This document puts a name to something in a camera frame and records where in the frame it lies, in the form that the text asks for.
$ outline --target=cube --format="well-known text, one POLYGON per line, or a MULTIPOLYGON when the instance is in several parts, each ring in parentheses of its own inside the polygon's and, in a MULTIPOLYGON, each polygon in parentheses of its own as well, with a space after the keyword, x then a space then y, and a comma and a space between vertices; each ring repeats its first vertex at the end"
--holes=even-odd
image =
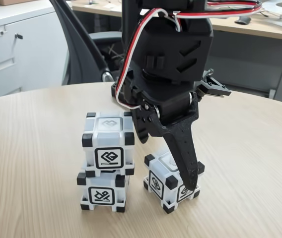
POLYGON ((87 113, 82 146, 86 153, 88 178, 112 170, 119 170, 120 175, 133 175, 134 145, 130 112, 87 113))
POLYGON ((120 171, 102 171, 99 177, 86 178, 85 171, 77 177, 77 185, 83 187, 80 206, 82 210, 94 210, 95 206, 110 206, 113 212, 125 212, 129 176, 120 171))
MULTIPOLYGON (((149 175, 144 178, 143 185, 146 190, 154 192, 161 200, 161 207, 166 213, 173 212, 185 199, 191 200, 200 194, 199 185, 194 191, 185 188, 170 151, 147 155, 144 163, 149 169, 149 175)), ((198 164, 200 177, 205 166, 201 162, 198 164)))

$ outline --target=screw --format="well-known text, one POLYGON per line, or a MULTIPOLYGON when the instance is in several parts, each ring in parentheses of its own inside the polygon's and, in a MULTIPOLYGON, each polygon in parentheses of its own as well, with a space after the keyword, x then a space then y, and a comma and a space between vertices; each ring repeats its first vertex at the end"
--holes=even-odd
POLYGON ((212 75, 214 73, 214 70, 211 68, 210 70, 209 70, 209 74, 208 75, 212 75))

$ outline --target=cable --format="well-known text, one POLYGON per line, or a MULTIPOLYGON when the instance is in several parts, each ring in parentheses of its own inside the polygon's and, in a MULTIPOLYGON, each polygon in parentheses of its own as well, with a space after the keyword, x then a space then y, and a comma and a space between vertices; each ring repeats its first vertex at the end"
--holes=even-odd
POLYGON ((120 102, 119 100, 119 92, 122 88, 122 85, 125 81, 125 78, 127 76, 127 73, 128 73, 128 69, 129 69, 129 65, 130 65, 130 62, 131 62, 131 59, 132 59, 132 55, 135 51, 135 48, 136 48, 136 45, 138 43, 138 40, 139 40, 139 37, 142 33, 142 30, 144 29, 144 27, 146 26, 146 24, 159 12, 163 12, 165 17, 168 18, 169 17, 169 14, 167 13, 166 10, 164 9, 161 9, 161 8, 154 8, 150 11, 148 11, 143 19, 140 21, 140 23, 138 24, 135 32, 134 32, 134 36, 133 38, 131 39, 130 43, 129 43, 129 46, 128 46, 128 50, 127 50, 127 53, 126 53, 126 56, 125 56, 125 59, 124 59, 124 65, 122 67, 122 70, 121 70, 121 73, 120 73, 120 76, 119 76, 119 79, 118 79, 118 83, 117 83, 117 88, 116 88, 116 100, 118 102, 118 104, 120 104, 121 106, 123 107, 126 107, 128 109, 137 109, 139 108, 140 106, 131 106, 131 105, 126 105, 122 102, 120 102))
POLYGON ((108 47, 108 48, 109 48, 109 53, 108 53, 108 54, 110 54, 110 53, 111 53, 111 51, 112 51, 112 49, 114 48, 114 46, 115 46, 115 44, 112 44, 112 46, 111 46, 111 47, 108 47))
POLYGON ((233 1, 208 1, 209 7, 205 11, 201 12, 180 12, 176 14, 176 18, 212 18, 212 17, 232 17, 232 16, 244 16, 257 13, 262 8, 262 3, 255 0, 233 0, 233 1), (238 6, 240 8, 230 9, 213 9, 214 7, 224 6, 238 6))
POLYGON ((128 109, 137 109, 140 106, 131 106, 126 105, 119 100, 119 93, 122 88, 122 85, 125 81, 125 78, 128 73, 129 65, 132 60, 132 55, 135 51, 136 45, 138 43, 139 37, 142 33, 142 30, 146 26, 146 24, 159 12, 164 13, 164 17, 168 20, 173 21, 176 24, 176 30, 178 32, 182 31, 182 25, 180 19, 189 18, 189 19, 196 19, 196 18, 212 18, 212 17, 232 17, 232 16, 243 16, 243 15, 251 15, 254 13, 259 12, 262 9, 262 3, 257 0, 227 0, 227 1, 220 1, 220 0, 209 0, 207 3, 207 8, 204 11, 200 12, 179 12, 175 16, 172 14, 169 15, 168 12, 161 8, 154 8, 148 11, 138 24, 133 37, 129 43, 127 53, 125 55, 124 64, 122 70, 120 72, 120 76, 117 83, 116 88, 116 100, 118 104, 128 109), (240 8, 229 8, 229 9, 214 9, 215 7, 233 7, 238 6, 240 8))
POLYGON ((263 13, 263 11, 260 11, 260 12, 258 12, 258 13, 260 13, 260 14, 263 15, 264 17, 269 17, 268 15, 265 15, 265 14, 263 13))

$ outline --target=robotic arm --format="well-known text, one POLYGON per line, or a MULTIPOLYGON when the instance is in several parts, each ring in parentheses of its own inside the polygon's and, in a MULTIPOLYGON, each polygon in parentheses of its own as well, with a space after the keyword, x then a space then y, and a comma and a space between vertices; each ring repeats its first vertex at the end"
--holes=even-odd
POLYGON ((131 109, 142 143, 148 135, 165 139, 188 190, 198 179, 191 131, 198 102, 206 94, 231 93, 211 77, 211 69, 204 71, 213 38, 209 18, 260 9, 254 0, 122 0, 126 57, 113 96, 131 109), (150 10, 141 17, 143 8, 150 10))

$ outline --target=chair armrest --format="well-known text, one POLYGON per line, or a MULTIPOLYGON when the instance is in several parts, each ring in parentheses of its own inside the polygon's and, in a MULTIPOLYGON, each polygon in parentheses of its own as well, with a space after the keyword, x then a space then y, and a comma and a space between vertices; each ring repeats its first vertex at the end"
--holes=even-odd
POLYGON ((122 33, 120 31, 97 32, 89 34, 97 46, 111 45, 121 42, 121 35, 122 33))

